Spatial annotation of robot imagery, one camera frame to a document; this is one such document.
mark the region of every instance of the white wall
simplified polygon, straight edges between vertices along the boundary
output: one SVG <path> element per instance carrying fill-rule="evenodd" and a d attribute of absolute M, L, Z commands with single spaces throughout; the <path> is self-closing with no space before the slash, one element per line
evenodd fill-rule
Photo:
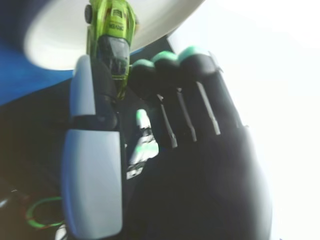
<path fill-rule="evenodd" d="M 319 9 L 317 0 L 206 0 L 169 37 L 177 53 L 197 45 L 220 63 L 283 240 L 320 239 Z"/>

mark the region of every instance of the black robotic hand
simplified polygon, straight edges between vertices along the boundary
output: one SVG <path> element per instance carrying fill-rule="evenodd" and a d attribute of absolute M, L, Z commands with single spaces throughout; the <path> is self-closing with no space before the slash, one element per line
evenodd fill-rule
<path fill-rule="evenodd" d="M 161 52 L 128 85 L 162 147 L 127 211 L 129 239 L 268 240 L 272 204 L 250 135 L 208 51 Z"/>

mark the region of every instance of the bright light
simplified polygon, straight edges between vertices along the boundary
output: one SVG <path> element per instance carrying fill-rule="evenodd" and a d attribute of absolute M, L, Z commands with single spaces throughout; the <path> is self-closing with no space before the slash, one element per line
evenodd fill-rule
<path fill-rule="evenodd" d="M 320 239 L 319 4 L 206 0 L 169 38 L 220 63 L 268 175 L 274 240 Z"/>

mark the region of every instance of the blue cloth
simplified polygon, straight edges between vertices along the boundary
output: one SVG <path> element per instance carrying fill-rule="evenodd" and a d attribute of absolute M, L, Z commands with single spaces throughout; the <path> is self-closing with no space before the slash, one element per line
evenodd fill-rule
<path fill-rule="evenodd" d="M 72 71 L 46 70 L 30 63 L 0 40 L 0 105 L 72 77 Z"/>

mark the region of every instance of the white plate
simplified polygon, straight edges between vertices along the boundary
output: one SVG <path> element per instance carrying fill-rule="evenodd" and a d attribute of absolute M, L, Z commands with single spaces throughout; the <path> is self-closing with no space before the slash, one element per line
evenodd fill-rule
<path fill-rule="evenodd" d="M 140 28 L 131 51 L 142 48 L 174 30 L 203 0 L 129 0 Z M 51 70 L 72 70 L 86 53 L 89 0 L 51 0 L 30 24 L 23 42 L 27 58 Z"/>

